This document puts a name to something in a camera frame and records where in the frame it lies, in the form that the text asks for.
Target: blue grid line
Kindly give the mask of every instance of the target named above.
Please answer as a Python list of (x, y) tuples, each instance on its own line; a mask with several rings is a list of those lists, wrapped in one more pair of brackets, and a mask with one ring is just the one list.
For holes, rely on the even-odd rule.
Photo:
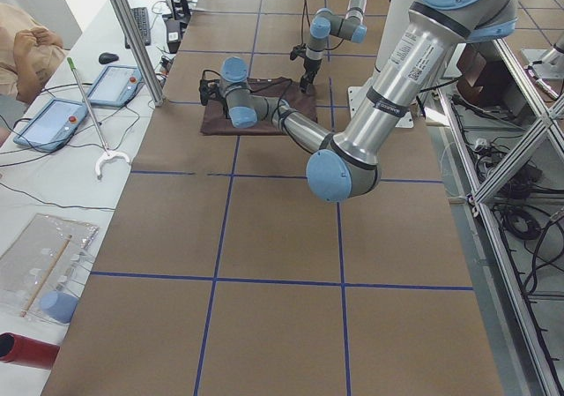
[(168, 101), (169, 103), (174, 103), (176, 105), (202, 105), (202, 102), (194, 102), (194, 101)]
[[(203, 50), (203, 49), (182, 49), (178, 52), (182, 52), (184, 54), (239, 54), (239, 55), (267, 55), (267, 56), (287, 56), (288, 52), (248, 52), (244, 50)], [(369, 55), (369, 54), (334, 54), (326, 53), (325, 55), (328, 59), (331, 56), (339, 56), (339, 57), (351, 57), (351, 58), (376, 58), (376, 55)]]
[(225, 174), (225, 173), (208, 173), (208, 176), (221, 176), (221, 177), (238, 177), (238, 178), (281, 178), (281, 179), (293, 179), (293, 180), (305, 180), (305, 176), (277, 176), (277, 175), (265, 175), (261, 176), (259, 174)]
[[(168, 100), (169, 103), (177, 104), (177, 105), (201, 105), (202, 102), (200, 101), (171, 101)], [(336, 109), (348, 109), (347, 105), (315, 105), (316, 108), (336, 108)]]
[(545, 38), (545, 40), (548, 42), (548, 44), (550, 44), (550, 40), (548, 39), (548, 37), (546, 37), (545, 32), (538, 26), (537, 21), (535, 21), (535, 19), (532, 17), (532, 15), (529, 14), (529, 11), (527, 10), (527, 8), (524, 7), (524, 5), (519, 2), (519, 5), (521, 5), (521, 8), (523, 8), (523, 10), (527, 13), (527, 15), (531, 18), (532, 23), (535, 25), (535, 27), (537, 28), (537, 30), (539, 30), (539, 32), (543, 35), (543, 37)]
[(423, 286), (412, 284), (367, 284), (367, 283), (346, 283), (348, 288), (394, 288), (398, 290), (441, 290), (449, 292), (472, 292), (472, 286)]
[[(340, 218), (340, 207), (338, 211), (338, 222)], [(311, 286), (325, 288), (391, 288), (398, 290), (439, 290), (449, 292), (471, 292), (473, 287), (469, 286), (428, 286), (417, 284), (386, 284), (386, 283), (347, 283), (345, 281), (310, 281), (310, 280), (279, 280), (279, 279), (249, 279), (237, 277), (208, 277), (199, 275), (174, 275), (174, 274), (150, 274), (150, 273), (119, 273), (111, 271), (93, 270), (91, 275), (100, 277), (131, 278), (131, 279), (154, 279), (154, 280), (183, 280), (183, 281), (212, 281), (225, 283), (248, 283), (248, 284), (280, 284), (286, 286)]]
[(159, 279), (159, 280), (185, 280), (185, 281), (212, 281), (213, 277), (198, 275), (171, 275), (171, 274), (145, 274), (145, 273), (113, 273), (110, 271), (91, 271), (91, 275), (101, 277), (121, 277), (131, 279)]
[(251, 53), (245, 50), (203, 50), (203, 49), (179, 49), (178, 52), (194, 53), (194, 54), (243, 54), (250, 55)]
[[(233, 164), (231, 167), (231, 173), (235, 172), (235, 168), (237, 165), (237, 155), (239, 154), (239, 144), (241, 142), (241, 137), (237, 136), (237, 143), (235, 145), (234, 156), (233, 156)], [(202, 379), (202, 369), (204, 367), (204, 356), (205, 356), (205, 347), (207, 345), (208, 340), (208, 332), (210, 331), (210, 322), (212, 320), (212, 309), (213, 309), (213, 299), (215, 296), (215, 287), (218, 283), (218, 276), (219, 276), (219, 263), (221, 261), (221, 252), (223, 251), (223, 242), (226, 233), (227, 227), (227, 218), (229, 216), (229, 205), (231, 203), (231, 194), (233, 191), (233, 181), (234, 177), (232, 176), (229, 179), (229, 188), (227, 190), (227, 198), (226, 198), (226, 208), (223, 213), (223, 222), (221, 224), (221, 234), (219, 235), (219, 243), (218, 243), (218, 255), (215, 261), (215, 267), (213, 269), (213, 280), (211, 282), (211, 292), (210, 292), (210, 301), (208, 302), (208, 310), (205, 317), (205, 326), (204, 326), (204, 336), (202, 337), (202, 346), (200, 347), (200, 359), (197, 365), (197, 375), (196, 375), (196, 382), (194, 383), (194, 396), (197, 396), (199, 387), (200, 387), (200, 380)]]
[(306, 280), (275, 280), (275, 279), (238, 279), (232, 277), (221, 277), (218, 281), (225, 283), (248, 283), (248, 284), (282, 284), (292, 286), (315, 286), (336, 288), (340, 283), (330, 281), (306, 281)]
[(329, 77), (329, 104), (331, 112), (331, 131), (335, 131), (335, 107), (333, 106), (333, 78)]
[(558, 2), (558, 0), (553, 0), (553, 1), (554, 1), (561, 9), (564, 10), (564, 6), (562, 6), (562, 5), (560, 4), (560, 2)]
[(346, 105), (315, 105), (316, 108), (339, 108), (339, 109), (348, 109), (349, 107)]
[[(239, 138), (237, 136), (237, 147), (239, 146)], [(171, 175), (171, 176), (196, 176), (197, 173), (182, 172), (182, 171), (158, 171), (158, 170), (132, 170), (131, 174), (155, 174), (155, 175)], [(306, 176), (282, 176), (282, 175), (261, 175), (261, 174), (236, 174), (236, 173), (207, 173), (211, 177), (238, 177), (238, 178), (272, 178), (272, 179), (285, 179), (285, 180), (306, 180)], [(422, 184), (443, 184), (441, 180), (423, 180), (416, 178), (383, 178), (381, 182), (386, 183), (422, 183)]]
[[(194, 11), (195, 14), (237, 14), (237, 15), (292, 15), (294, 17), (301, 16), (300, 12), (249, 12), (249, 11)], [(340, 17), (344, 17), (346, 12), (335, 12), (335, 15)], [(385, 18), (387, 14), (364, 14), (365, 17), (373, 17), (373, 18)]]
[(351, 396), (351, 361), (349, 350), (349, 328), (346, 308), (346, 281), (345, 281), (345, 251), (343, 250), (343, 228), (341, 223), (341, 204), (337, 202), (337, 232), (338, 232), (338, 261), (341, 272), (341, 306), (343, 309), (343, 340), (345, 351), (345, 376), (346, 376), (346, 394)]
[(184, 171), (150, 171), (144, 169), (132, 169), (131, 174), (148, 174), (148, 175), (164, 175), (164, 176), (195, 176), (196, 173), (187, 173)]

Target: robotic arm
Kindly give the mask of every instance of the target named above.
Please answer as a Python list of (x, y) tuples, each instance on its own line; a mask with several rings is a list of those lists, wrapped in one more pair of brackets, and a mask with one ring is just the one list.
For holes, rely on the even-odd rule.
[[(449, 50), (465, 41), (509, 35), (515, 28), (516, 4), (517, 0), (415, 0), (403, 37), (357, 114), (339, 133), (325, 130), (284, 101), (259, 101), (252, 96), (246, 86), (247, 67), (240, 58), (226, 60), (222, 79), (215, 86), (226, 100), (235, 127), (250, 126), (259, 118), (272, 121), (312, 153), (306, 175), (316, 196), (342, 201), (378, 184), (378, 150)], [(247, 113), (244, 119), (237, 119), (243, 111)]]
[(308, 43), (294, 46), (290, 53), (290, 59), (298, 56), (303, 58), (303, 66), (306, 72), (301, 76), (300, 89), (306, 92), (308, 85), (313, 84), (315, 75), (319, 71), (323, 52), (327, 45), (329, 35), (341, 39), (362, 43), (367, 34), (367, 28), (362, 24), (364, 10), (367, 0), (349, 0), (349, 6), (345, 18), (333, 14), (331, 10), (322, 8), (319, 10), (309, 28)]

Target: red tube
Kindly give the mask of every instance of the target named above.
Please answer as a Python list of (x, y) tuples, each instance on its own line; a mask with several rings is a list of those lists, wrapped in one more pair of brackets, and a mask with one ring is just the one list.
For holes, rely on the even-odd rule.
[(50, 370), (59, 347), (13, 332), (0, 334), (0, 362)]

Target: metal pole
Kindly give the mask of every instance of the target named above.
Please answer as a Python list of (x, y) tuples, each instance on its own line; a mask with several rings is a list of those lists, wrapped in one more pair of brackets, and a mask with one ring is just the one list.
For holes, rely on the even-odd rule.
[(164, 101), (162, 88), (160, 87), (151, 60), (149, 59), (149, 54), (147, 54), (145, 45), (141, 39), (141, 33), (137, 29), (137, 23), (131, 14), (130, 5), (127, 0), (110, 0), (110, 2), (114, 7), (115, 16), (122, 27), (123, 33), (131, 45), (131, 51), (133, 52), (139, 70), (141, 70), (141, 75), (149, 88), (155, 106), (159, 107)]

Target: metal frame rail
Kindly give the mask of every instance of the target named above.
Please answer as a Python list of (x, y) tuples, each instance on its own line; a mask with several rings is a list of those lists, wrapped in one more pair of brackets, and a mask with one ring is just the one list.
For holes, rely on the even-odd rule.
[(516, 314), (531, 360), (535, 366), (539, 383), (546, 396), (559, 396), (558, 383), (552, 374), (551, 365), (546, 359), (541, 342), (538, 340), (534, 318), (531, 316), (527, 303), (521, 294), (520, 282), (516, 277), (512, 261), (501, 239), (498, 222), (486, 203), (492, 200), (501, 187), (529, 160), (546, 139), (551, 142), (554, 150), (564, 162), (564, 133), (557, 121), (554, 121), (564, 117), (564, 98), (560, 97), (551, 108), (548, 108), (540, 98), (534, 85), (525, 75), (523, 68), (516, 60), (507, 43), (504, 40), (498, 40), (493, 44), (508, 66), (523, 96), (531, 105), (531, 109), (537, 119), (521, 137), (516, 147), (503, 157), (495, 171), (483, 183), (478, 179), (474, 162), (467, 151), (462, 132), (456, 126), (457, 121), (454, 112), (452, 112), (448, 95), (444, 89), (438, 89), (438, 94), (444, 114), (449, 119), (456, 147), (460, 153), (464, 170), (471, 185), (474, 212), (480, 215), (484, 222), (509, 300)]

